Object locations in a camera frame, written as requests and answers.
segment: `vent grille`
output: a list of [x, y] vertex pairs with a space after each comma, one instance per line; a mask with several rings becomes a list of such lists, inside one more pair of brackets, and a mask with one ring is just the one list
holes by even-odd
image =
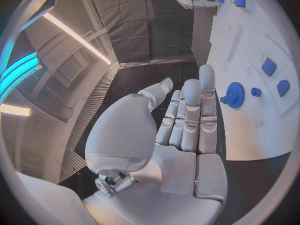
[[91, 92], [82, 110], [80, 111], [63, 154], [60, 167], [60, 182], [69, 178], [74, 173], [78, 172], [80, 169], [87, 165], [86, 161], [74, 152], [74, 149], [92, 117], [100, 108], [104, 97], [109, 90], [109, 87], [119, 68], [120, 64], [118, 62], [114, 62], [109, 67], [104, 76]]
[[59, 69], [68, 79], [73, 81], [76, 75], [83, 69], [83, 66], [72, 55], [62, 65], [60, 65]]

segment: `cyan led light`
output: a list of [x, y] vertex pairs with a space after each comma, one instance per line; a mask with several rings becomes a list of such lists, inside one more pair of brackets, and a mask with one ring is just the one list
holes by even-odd
[[39, 59], [34, 58], [14, 69], [0, 82], [0, 94], [2, 94], [18, 77], [26, 73], [29, 69], [37, 66], [38, 64]]
[[23, 75], [21, 75], [19, 78], [17, 78], [0, 96], [0, 104], [3, 102], [3, 100], [8, 96], [8, 94], [25, 78], [27, 78], [29, 75], [33, 74], [37, 70], [39, 70], [42, 66], [37, 65], [33, 67], [32, 69], [26, 71]]
[[34, 59], [35, 57], [36, 57], [36, 53], [34, 52], [34, 53], [31, 53], [31, 54], [21, 58], [20, 60], [16, 61], [1, 74], [0, 80], [3, 80], [8, 74], [10, 74], [13, 70], [15, 70], [21, 64], [27, 62], [28, 60]]

